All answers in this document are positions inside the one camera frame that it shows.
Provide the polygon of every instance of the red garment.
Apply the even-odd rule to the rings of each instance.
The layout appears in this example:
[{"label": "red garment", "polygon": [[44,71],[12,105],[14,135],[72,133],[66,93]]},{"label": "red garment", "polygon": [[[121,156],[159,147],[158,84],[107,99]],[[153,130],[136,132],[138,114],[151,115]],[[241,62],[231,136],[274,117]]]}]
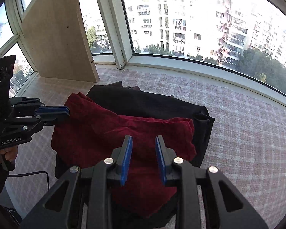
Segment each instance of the red garment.
[{"label": "red garment", "polygon": [[176,192],[160,181],[155,138],[162,135],[165,145],[177,156],[192,160],[196,155],[191,143],[194,125],[191,119],[160,120],[117,115],[94,103],[82,93],[72,93],[66,104],[70,119],[56,125],[52,148],[68,165],[87,168],[110,157],[122,146],[125,135],[133,138],[133,151],[124,187],[112,189],[112,198],[133,213],[150,216]]}]

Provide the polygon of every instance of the silver screw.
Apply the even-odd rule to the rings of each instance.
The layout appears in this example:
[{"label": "silver screw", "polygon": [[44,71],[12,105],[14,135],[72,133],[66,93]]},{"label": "silver screw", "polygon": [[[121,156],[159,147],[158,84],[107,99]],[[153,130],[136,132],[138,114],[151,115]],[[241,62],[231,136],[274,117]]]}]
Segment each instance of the silver screw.
[{"label": "silver screw", "polygon": [[215,166],[210,166],[210,167],[209,167],[209,171],[210,171],[211,173],[217,173],[218,169],[217,169],[217,167],[215,167]]},{"label": "silver screw", "polygon": [[78,172],[78,170],[79,170],[79,168],[78,168],[77,166],[72,166],[72,167],[70,168],[70,172],[71,172],[71,173],[76,173],[76,172]]},{"label": "silver screw", "polygon": [[109,158],[106,158],[104,160],[104,162],[105,162],[105,164],[112,164],[114,162],[114,160],[111,157],[109,157]]},{"label": "silver screw", "polygon": [[176,164],[181,164],[181,163],[183,163],[183,159],[180,158],[180,157],[175,157],[175,158],[174,158],[174,162],[175,162]]}]

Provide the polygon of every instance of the triangular cutout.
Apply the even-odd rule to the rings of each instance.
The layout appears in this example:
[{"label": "triangular cutout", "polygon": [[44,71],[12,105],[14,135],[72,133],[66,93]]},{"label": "triangular cutout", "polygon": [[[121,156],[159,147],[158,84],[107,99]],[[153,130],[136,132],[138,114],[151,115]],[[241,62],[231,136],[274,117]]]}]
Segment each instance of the triangular cutout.
[{"label": "triangular cutout", "polygon": [[229,187],[223,182],[219,182],[219,188],[222,193],[223,202],[227,212],[233,212],[243,208],[241,201],[235,196],[235,194],[229,189]]},{"label": "triangular cutout", "polygon": [[60,212],[63,207],[63,202],[66,196],[66,192],[69,186],[69,182],[65,181],[46,202],[44,207],[49,210]]}]

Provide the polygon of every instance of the dark red fabric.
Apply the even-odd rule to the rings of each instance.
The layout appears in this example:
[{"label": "dark red fabric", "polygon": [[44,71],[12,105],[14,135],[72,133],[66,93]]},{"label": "dark red fabric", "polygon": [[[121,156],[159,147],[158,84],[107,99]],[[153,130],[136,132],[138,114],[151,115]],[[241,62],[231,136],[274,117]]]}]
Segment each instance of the dark red fabric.
[{"label": "dark red fabric", "polygon": [[176,188],[165,188],[160,181],[155,138],[162,135],[177,156],[192,160],[196,155],[191,143],[194,125],[191,119],[160,120],[117,115],[95,104],[84,94],[72,93],[66,104],[70,119],[56,125],[52,148],[68,165],[87,168],[110,157],[121,147],[125,135],[133,137],[133,151],[127,182],[112,190],[112,198],[140,216],[150,216],[169,201]]}]

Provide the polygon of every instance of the plaid fabric surface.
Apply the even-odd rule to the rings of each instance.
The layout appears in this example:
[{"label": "plaid fabric surface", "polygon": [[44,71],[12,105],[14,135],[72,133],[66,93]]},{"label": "plaid fabric surface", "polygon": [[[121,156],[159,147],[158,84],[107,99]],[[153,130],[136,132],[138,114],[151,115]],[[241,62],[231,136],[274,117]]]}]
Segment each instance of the plaid fabric surface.
[{"label": "plaid fabric surface", "polygon": [[[142,91],[173,95],[206,106],[216,118],[202,168],[217,166],[274,228],[286,214],[286,109],[225,87],[194,79],[98,66],[101,81],[122,81]],[[47,106],[63,105],[71,92],[87,93],[93,83],[36,77],[23,94],[40,98]],[[12,174],[45,170],[54,177],[55,152],[51,149],[53,127],[19,146]],[[28,213],[47,191],[46,176],[8,178],[21,209]],[[204,216],[202,226],[205,228]]]}]

